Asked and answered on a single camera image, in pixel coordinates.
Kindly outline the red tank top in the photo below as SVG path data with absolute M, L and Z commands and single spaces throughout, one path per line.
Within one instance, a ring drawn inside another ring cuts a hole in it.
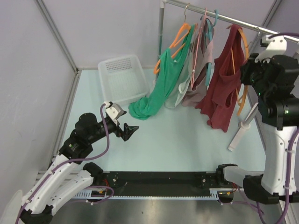
M 231 25 L 228 39 L 220 56 L 214 60 L 214 73 L 206 95 L 195 106 L 201 114 L 208 116 L 206 122 L 213 129 L 228 131 L 241 88 L 240 68 L 249 57 L 243 29 Z

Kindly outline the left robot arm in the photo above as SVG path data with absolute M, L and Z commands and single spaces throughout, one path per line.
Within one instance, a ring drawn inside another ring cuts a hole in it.
M 111 133 L 128 141 L 139 129 L 128 124 L 120 128 L 118 118 L 124 114 L 118 104 L 108 101 L 100 107 L 101 122 L 93 113 L 82 114 L 47 171 L 23 196 L 15 222 L 49 224 L 60 208 L 84 189 L 113 193 L 110 186 L 101 186 L 103 170 L 93 160 L 108 152 Z

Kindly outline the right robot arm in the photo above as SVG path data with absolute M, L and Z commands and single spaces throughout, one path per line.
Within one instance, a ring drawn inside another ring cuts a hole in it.
M 241 83 L 252 86 L 258 97 L 266 147 L 264 171 L 222 164 L 216 170 L 215 181 L 220 187 L 240 184 L 250 200 L 262 204 L 277 204 L 280 200 L 297 203 L 294 160 L 298 139 L 293 140 L 292 135 L 299 127 L 299 99 L 292 90 L 299 76 L 299 63 L 286 55 L 259 61 L 258 55 L 251 54 L 240 71 Z

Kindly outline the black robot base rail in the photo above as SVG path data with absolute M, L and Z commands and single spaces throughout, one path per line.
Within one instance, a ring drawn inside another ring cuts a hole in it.
M 104 172 L 94 163 L 61 186 L 50 201 L 67 202 L 74 197 L 97 202 L 104 197 L 199 198 L 233 197 L 237 185 L 223 179 L 219 166 L 207 172 Z

